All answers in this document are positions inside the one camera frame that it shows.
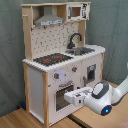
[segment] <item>gray wall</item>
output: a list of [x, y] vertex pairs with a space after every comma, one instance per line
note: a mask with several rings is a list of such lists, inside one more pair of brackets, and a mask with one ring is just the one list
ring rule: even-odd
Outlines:
[[[43, 2], [68, 1], [0, 0], [0, 116], [14, 111], [21, 101], [25, 101], [22, 66], [25, 55], [20, 4]], [[103, 79], [120, 84], [127, 75], [128, 1], [91, 2], [86, 42], [106, 48]]]

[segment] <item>stovetop burner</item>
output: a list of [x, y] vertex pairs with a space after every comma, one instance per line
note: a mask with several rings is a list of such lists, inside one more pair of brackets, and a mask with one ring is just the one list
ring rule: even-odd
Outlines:
[[69, 60], [69, 59], [73, 59], [73, 57], [63, 55], [60, 53], [55, 53], [55, 54], [43, 56], [40, 58], [36, 58], [33, 61], [48, 67], [50, 65], [60, 63], [60, 62], [63, 62], [63, 61]]

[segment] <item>wooden play kitchen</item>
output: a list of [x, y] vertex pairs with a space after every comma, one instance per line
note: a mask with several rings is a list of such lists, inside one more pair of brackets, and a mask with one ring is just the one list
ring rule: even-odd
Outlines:
[[65, 92], [101, 81], [105, 49], [85, 45], [90, 2], [21, 6], [26, 108], [48, 128], [79, 109]]

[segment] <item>oven window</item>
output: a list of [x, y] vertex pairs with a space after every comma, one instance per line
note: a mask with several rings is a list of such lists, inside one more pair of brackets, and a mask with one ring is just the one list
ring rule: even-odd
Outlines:
[[66, 106], [70, 105], [70, 103], [64, 99], [64, 94], [66, 91], [73, 91], [73, 85], [56, 92], [56, 111], [59, 111], [62, 108], [65, 108]]

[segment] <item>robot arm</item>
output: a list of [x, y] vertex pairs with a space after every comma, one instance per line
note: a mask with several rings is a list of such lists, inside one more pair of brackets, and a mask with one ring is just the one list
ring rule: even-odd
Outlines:
[[117, 87], [113, 88], [107, 82], [100, 82], [91, 87], [84, 87], [67, 92], [64, 98], [76, 107], [87, 106], [95, 113], [105, 116], [111, 112], [112, 106], [120, 103], [128, 92], [128, 77]]

